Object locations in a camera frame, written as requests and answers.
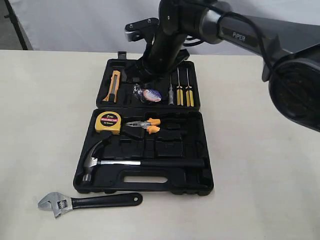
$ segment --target wrench jaw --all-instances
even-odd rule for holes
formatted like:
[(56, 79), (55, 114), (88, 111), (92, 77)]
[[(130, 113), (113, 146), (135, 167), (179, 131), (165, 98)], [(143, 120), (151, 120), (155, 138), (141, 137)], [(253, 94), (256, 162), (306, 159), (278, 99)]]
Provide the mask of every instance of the wrench jaw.
[(55, 218), (73, 210), (71, 198), (59, 192), (47, 194), (39, 201), (38, 208), (45, 211), (53, 211)]

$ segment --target wrench handle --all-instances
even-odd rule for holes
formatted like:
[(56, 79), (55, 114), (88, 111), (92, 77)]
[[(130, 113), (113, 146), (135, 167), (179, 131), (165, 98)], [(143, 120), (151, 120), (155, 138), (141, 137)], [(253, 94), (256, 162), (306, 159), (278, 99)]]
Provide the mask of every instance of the wrench handle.
[(73, 209), (137, 206), (142, 203), (142, 200), (142, 195), (137, 192), (108, 196), (71, 198)]

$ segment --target table surface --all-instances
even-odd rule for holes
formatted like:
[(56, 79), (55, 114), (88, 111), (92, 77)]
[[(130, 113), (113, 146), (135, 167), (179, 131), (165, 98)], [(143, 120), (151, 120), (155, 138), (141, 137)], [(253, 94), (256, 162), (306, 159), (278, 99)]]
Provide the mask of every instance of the table surface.
[[(320, 134), (273, 106), (257, 56), (192, 55), (214, 192), (144, 192), (135, 207), (40, 211), (73, 178), (115, 53), (0, 50), (1, 239), (320, 239)], [(129, 54), (136, 59), (137, 54)]]

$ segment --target hammer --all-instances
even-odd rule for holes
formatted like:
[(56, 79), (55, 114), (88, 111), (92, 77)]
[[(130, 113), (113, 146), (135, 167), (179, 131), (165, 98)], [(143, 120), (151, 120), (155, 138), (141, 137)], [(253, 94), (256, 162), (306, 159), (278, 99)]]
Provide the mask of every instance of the hammer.
[(84, 175), (82, 177), (83, 184), (90, 184), (94, 169), (98, 165), (113, 165), (121, 164), (128, 166), (142, 166), (142, 167), (162, 167), (162, 168), (199, 168), (205, 167), (204, 160), (201, 158), (196, 159), (179, 159), (179, 158), (147, 158), (141, 161), (133, 160), (103, 160), (93, 156), (95, 150), (100, 147), (103, 141), (96, 143), (86, 155), (83, 164)]

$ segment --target yellow screwdriver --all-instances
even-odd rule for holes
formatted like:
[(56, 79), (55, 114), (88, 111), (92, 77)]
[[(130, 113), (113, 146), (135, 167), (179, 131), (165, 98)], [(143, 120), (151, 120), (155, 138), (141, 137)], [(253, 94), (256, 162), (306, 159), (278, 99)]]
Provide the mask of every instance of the yellow screwdriver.
[(187, 107), (194, 107), (194, 93), (192, 92), (192, 86), (189, 84), (189, 70), (186, 69), (186, 79), (188, 82), (188, 86), (186, 89), (186, 106)]
[(180, 85), (180, 73), (179, 68), (177, 67), (177, 76), (178, 76), (178, 86), (176, 87), (176, 104), (178, 106), (184, 105), (184, 92), (182, 86)]

